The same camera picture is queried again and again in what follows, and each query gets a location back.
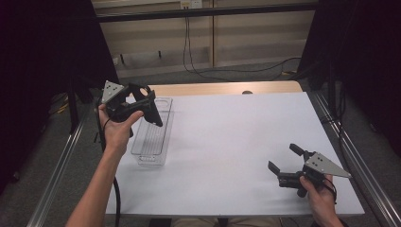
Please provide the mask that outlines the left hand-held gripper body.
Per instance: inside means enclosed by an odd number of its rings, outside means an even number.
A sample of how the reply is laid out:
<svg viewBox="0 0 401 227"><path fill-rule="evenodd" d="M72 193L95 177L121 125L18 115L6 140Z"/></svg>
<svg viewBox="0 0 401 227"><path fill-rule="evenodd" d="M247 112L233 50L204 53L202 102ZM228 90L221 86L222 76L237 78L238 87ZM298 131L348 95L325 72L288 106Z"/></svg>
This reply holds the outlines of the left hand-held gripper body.
<svg viewBox="0 0 401 227"><path fill-rule="evenodd" d="M103 89L101 103L106 105L107 115L114 122L123 122L129 118L129 106L135 102L127 86L106 81Z"/></svg>

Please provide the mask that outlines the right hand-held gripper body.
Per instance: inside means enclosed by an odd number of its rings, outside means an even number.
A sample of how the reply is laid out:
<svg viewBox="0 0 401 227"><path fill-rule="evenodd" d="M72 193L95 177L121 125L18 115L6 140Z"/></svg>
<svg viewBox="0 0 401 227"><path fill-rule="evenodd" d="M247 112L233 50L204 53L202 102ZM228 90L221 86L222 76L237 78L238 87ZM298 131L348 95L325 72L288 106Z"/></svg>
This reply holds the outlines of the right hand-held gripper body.
<svg viewBox="0 0 401 227"><path fill-rule="evenodd" d="M301 188L300 177L305 176L315 187L323 186L326 175L351 178L352 175L342 167L333 163L319 152L310 154L304 166L295 173L278 171L277 179L280 187Z"/></svg>

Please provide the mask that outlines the clear plastic container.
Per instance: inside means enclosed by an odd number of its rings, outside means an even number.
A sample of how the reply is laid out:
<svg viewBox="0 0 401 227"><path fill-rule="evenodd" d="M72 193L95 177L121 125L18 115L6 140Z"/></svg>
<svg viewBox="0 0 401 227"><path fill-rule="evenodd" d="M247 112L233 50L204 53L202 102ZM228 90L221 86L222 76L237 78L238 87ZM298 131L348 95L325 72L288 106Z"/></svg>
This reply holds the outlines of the clear plastic container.
<svg viewBox="0 0 401 227"><path fill-rule="evenodd" d="M173 99L158 97L156 107L163 126L158 127L141 119L134 130L131 154L140 166L163 166L166 162L169 137L174 118Z"/></svg>

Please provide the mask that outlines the person's right hand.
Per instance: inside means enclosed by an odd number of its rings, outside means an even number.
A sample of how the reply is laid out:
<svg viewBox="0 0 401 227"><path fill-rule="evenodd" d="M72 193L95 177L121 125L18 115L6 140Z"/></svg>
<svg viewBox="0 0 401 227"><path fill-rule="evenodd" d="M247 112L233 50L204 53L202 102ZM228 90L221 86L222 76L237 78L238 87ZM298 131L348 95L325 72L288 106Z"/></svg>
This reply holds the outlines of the person's right hand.
<svg viewBox="0 0 401 227"><path fill-rule="evenodd" d="M333 186L329 182L330 176L324 180L324 186L317 189L305 176L300 177L300 183L308 194L308 203L315 220L337 218Z"/></svg>

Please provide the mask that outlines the person's left hand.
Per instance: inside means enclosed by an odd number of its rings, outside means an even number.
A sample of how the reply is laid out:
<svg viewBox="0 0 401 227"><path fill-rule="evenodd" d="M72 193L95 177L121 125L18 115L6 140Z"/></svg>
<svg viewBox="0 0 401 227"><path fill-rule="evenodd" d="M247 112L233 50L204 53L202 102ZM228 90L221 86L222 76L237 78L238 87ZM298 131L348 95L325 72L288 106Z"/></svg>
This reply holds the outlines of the person's left hand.
<svg viewBox="0 0 401 227"><path fill-rule="evenodd" d="M130 138L131 126L139 120L144 113L137 111L132 113L129 118L123 122L112 121L106 113L106 105L98 106L100 126L105 135L107 150L113 150L124 154Z"/></svg>

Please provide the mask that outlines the black metal stand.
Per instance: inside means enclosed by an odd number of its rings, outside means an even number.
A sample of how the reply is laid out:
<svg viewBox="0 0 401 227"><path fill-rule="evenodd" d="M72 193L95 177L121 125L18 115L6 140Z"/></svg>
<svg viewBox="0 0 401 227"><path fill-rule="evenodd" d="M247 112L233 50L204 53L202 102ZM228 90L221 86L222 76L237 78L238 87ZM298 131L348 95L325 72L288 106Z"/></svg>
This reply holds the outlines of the black metal stand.
<svg viewBox="0 0 401 227"><path fill-rule="evenodd" d="M68 96L68 106L69 106L70 121L71 121L70 133L73 133L78 127L79 118L78 118L76 94L74 90L74 82L72 78L68 80L67 96Z"/></svg>

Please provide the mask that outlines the white table mat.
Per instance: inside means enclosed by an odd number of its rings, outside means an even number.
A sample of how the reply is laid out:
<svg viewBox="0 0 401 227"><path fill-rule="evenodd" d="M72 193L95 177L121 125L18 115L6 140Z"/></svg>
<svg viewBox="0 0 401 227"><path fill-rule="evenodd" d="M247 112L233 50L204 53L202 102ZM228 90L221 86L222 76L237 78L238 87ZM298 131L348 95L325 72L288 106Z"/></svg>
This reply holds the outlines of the white table mat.
<svg viewBox="0 0 401 227"><path fill-rule="evenodd" d="M334 151L305 93L176 96L166 162L139 166L126 153L117 170L121 198L108 213L143 217L259 217L309 214L307 201L279 186L268 162L296 172L290 144Z"/></svg>

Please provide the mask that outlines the wooden table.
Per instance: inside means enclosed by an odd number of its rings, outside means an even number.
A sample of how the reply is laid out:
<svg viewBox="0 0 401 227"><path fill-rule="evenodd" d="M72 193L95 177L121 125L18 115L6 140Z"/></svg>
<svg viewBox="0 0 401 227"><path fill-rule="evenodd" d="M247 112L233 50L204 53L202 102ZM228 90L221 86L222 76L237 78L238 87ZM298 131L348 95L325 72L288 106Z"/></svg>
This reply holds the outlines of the wooden table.
<svg viewBox="0 0 401 227"><path fill-rule="evenodd" d="M208 96L242 95L243 91L255 94L301 93L301 85L290 81L250 81L150 85L156 96Z"/></svg>

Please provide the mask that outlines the black curtain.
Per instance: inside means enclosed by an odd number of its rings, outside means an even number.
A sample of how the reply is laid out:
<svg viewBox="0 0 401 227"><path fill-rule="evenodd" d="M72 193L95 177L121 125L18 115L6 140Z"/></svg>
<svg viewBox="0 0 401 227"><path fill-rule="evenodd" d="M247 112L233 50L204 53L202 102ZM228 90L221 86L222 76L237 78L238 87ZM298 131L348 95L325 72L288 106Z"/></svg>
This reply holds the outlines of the black curtain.
<svg viewBox="0 0 401 227"><path fill-rule="evenodd" d="M0 194L33 150L52 97L118 81L92 0L0 0Z"/></svg>
<svg viewBox="0 0 401 227"><path fill-rule="evenodd" d="M401 0L317 2L298 72L338 77L401 157Z"/></svg>

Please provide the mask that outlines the black horizontal bar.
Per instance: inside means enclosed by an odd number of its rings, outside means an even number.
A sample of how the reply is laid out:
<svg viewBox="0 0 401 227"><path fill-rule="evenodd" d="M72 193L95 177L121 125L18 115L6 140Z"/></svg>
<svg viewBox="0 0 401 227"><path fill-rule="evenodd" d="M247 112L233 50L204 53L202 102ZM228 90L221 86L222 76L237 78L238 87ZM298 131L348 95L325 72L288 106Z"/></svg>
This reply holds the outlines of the black horizontal bar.
<svg viewBox="0 0 401 227"><path fill-rule="evenodd" d="M165 11L137 12L137 13L110 13L99 14L95 20L99 23L114 23L127 21L146 21L159 19L176 19L191 17L293 12L315 10L320 6L318 2L280 4L252 7L208 8L208 9L175 9Z"/></svg>

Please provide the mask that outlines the aluminium rail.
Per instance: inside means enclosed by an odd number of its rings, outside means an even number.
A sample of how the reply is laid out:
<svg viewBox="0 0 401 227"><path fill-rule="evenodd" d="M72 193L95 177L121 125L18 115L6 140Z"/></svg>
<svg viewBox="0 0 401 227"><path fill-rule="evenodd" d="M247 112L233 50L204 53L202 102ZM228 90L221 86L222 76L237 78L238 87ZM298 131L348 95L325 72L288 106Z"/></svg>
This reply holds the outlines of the aluminium rail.
<svg viewBox="0 0 401 227"><path fill-rule="evenodd" d="M57 194L61 184L61 178L68 166L71 155L81 135L84 123L80 122L75 130L69 135L68 140L63 148L61 157L50 177L50 180L27 224L26 227L43 227L47 214L51 208L53 200Z"/></svg>
<svg viewBox="0 0 401 227"><path fill-rule="evenodd" d="M340 157L343 159L346 168L353 173L354 177L359 176L368 193L364 193L361 185L357 183L357 180L354 180L357 190L370 206L370 210L375 214L376 219L384 218L384 221L379 221L380 226L384 227L384 224L388 224L389 227L401 227L401 213L359 153L343 127L342 121L329 110L328 101L322 93L316 93L313 97L319 104L319 110L323 113L324 124L327 124L330 130L336 134Z"/></svg>

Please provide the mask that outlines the white wall socket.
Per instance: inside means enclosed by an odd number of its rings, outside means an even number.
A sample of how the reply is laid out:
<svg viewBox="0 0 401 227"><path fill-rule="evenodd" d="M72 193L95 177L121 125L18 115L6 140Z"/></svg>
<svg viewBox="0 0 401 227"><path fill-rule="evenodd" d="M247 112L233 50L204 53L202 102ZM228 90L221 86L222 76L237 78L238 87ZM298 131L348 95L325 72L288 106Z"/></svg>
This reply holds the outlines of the white wall socket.
<svg viewBox="0 0 401 227"><path fill-rule="evenodd" d="M181 0L181 9L201 9L202 0Z"/></svg>

